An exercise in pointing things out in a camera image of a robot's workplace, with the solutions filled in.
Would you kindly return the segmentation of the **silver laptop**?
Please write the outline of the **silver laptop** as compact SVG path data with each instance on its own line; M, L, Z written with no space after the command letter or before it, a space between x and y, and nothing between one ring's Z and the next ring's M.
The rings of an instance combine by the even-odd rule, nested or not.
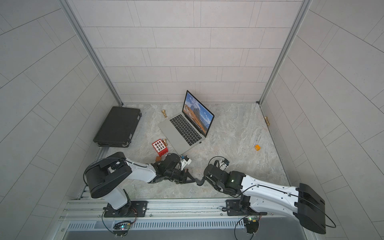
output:
M207 137L214 118L208 108L186 91L182 111L159 123L159 128L177 154L183 155Z

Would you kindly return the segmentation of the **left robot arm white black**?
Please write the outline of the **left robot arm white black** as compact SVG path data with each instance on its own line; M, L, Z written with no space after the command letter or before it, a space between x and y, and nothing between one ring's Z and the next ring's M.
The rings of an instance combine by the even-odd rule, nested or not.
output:
M126 179L148 184L169 180L176 184L203 185L204 180L194 178L186 169L191 162L187 156L170 153L164 160L142 165L129 160L122 152L117 152L89 165L84 171L83 180L93 199L102 198L108 202L108 211L119 211L129 209L132 205L128 193L119 187Z

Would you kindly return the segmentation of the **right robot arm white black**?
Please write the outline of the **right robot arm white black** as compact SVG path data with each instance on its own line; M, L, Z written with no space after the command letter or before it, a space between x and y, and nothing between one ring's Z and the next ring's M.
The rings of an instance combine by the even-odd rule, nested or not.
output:
M227 173L213 164L205 168L204 179L218 192L239 197L239 207L245 215L271 213L291 217L307 230L326 234L328 216L325 200L309 185L275 185L241 172Z

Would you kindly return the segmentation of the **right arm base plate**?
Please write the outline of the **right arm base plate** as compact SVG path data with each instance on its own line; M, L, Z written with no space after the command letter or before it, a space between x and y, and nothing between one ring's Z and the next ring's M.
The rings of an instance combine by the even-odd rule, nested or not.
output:
M251 209L250 202L246 200L226 200L222 212L226 212L228 216L266 216L268 214Z

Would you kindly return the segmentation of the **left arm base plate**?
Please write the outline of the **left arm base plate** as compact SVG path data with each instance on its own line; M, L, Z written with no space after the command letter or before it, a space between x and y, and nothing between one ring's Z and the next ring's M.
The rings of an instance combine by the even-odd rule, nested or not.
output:
M111 204L103 208L104 218L142 218L145 216L148 206L148 201L131 201L124 205L119 210L115 210Z

